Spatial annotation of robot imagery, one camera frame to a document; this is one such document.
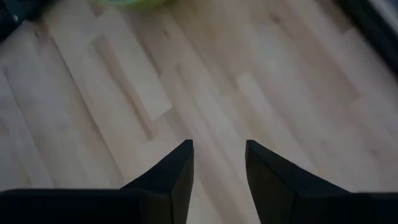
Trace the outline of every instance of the light wood flooring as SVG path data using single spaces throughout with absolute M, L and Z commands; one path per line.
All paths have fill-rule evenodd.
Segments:
M 119 188 L 194 139 L 188 223 L 259 223 L 245 140 L 398 191 L 397 136 L 397 82 L 329 0 L 61 0 L 0 46 L 0 190 Z

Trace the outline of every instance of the floor wood grain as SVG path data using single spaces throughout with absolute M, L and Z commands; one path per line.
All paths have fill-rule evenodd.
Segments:
M 246 139 L 398 191 L 398 84 L 331 0 L 61 0 L 0 46 L 0 105 L 0 190 L 118 188 L 189 138 L 188 223 L 259 223 Z

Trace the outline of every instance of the wooden floor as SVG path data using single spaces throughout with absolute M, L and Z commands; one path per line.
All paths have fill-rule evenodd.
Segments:
M 398 190 L 398 86 L 330 0 L 61 0 L 0 46 L 0 190 L 118 188 L 195 141 L 188 223 L 259 223 L 246 139 Z

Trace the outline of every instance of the green object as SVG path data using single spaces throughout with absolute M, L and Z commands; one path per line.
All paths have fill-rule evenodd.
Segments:
M 131 6 L 134 8 L 150 8 L 156 7 L 171 0 L 103 0 L 114 6 Z

